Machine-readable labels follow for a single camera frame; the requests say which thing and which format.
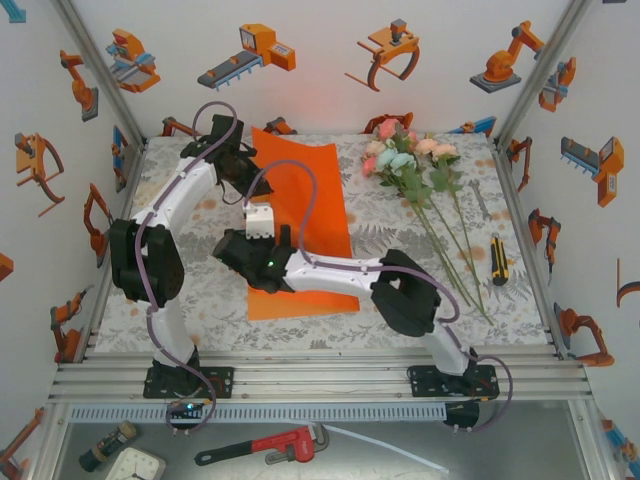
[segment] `orange paper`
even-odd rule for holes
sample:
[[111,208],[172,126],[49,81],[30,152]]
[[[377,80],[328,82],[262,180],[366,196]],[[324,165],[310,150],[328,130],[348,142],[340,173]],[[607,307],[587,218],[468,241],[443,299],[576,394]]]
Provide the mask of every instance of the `orange paper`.
[[[253,128],[255,163],[264,168],[283,159],[298,160],[316,176],[318,197],[305,230],[305,248],[319,255],[351,258],[351,239],[344,209],[340,166],[336,146],[309,147]],[[291,226],[291,240],[298,246],[300,223],[311,201],[311,179],[295,165],[275,167],[267,173],[274,190],[269,202],[275,213],[276,239],[280,225]],[[279,292],[268,294],[249,288],[249,320],[309,317],[357,312],[356,297],[326,292]]]

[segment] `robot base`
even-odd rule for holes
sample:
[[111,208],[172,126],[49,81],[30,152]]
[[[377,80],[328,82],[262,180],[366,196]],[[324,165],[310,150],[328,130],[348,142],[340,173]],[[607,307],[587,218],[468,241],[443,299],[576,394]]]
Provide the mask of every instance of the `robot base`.
[[471,397],[493,400],[500,394],[493,365],[470,364],[463,376],[447,375],[434,365],[409,367],[414,397]]
[[511,85],[515,85],[516,83],[520,83],[522,79],[517,76],[515,73],[509,77],[508,80],[504,82],[487,82],[484,79],[484,72],[479,73],[478,75],[474,75],[469,79],[471,83],[473,83],[476,87],[481,88],[487,93],[497,92],[498,90],[502,90],[503,88],[510,87]]
[[[202,372],[209,379],[216,391],[216,398],[231,398],[233,368],[200,367],[200,357],[197,349],[194,350],[187,365]],[[154,360],[153,366],[147,370],[142,396],[144,398],[163,399],[177,399],[185,396],[190,398],[210,398],[210,393],[202,385],[201,380],[192,373],[183,368],[170,367]]]

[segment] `clock face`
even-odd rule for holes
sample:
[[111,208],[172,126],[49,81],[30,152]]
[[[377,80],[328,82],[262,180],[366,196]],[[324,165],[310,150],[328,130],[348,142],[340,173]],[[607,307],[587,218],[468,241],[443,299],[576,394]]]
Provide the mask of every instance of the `clock face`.
[[135,448],[120,453],[107,480],[158,480],[164,461]]

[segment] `white cable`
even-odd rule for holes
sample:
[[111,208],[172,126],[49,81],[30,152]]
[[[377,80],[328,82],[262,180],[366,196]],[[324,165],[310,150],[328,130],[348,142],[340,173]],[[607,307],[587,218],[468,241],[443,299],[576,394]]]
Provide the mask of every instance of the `white cable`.
[[[307,425],[307,426],[313,425],[313,423],[311,422],[297,422],[295,420],[283,420],[283,423],[294,423],[296,425]],[[396,447],[395,445],[391,445],[390,443],[383,442],[382,440],[376,440],[375,438],[366,437],[364,435],[360,435],[359,433],[351,432],[349,430],[344,430],[342,428],[326,425],[324,423],[322,424],[322,426],[331,432],[339,433],[341,435],[346,435],[347,437],[352,437],[357,440],[361,440],[363,442],[371,443],[372,445],[377,445],[378,447],[386,448],[387,450],[391,450],[392,452],[403,455],[407,458],[410,458],[411,460],[414,460],[418,463],[426,465],[427,467],[434,468],[440,472],[443,472],[446,475],[449,474],[448,468],[445,468],[442,465],[438,465],[437,463],[433,463],[425,458],[418,457],[417,455],[414,455],[413,453],[409,453],[406,450],[402,450],[401,448]]]

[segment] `pipe wrench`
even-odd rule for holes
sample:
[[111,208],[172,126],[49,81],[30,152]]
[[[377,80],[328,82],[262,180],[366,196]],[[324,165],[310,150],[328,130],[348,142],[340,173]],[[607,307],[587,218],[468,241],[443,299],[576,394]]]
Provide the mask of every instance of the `pipe wrench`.
[[258,440],[228,445],[213,450],[198,453],[194,460],[196,465],[203,467],[222,460],[242,457],[263,450],[275,449],[265,457],[267,465],[274,463],[296,462],[306,463],[313,460],[316,452],[321,452],[329,446],[329,435],[322,425],[314,424],[279,433]]

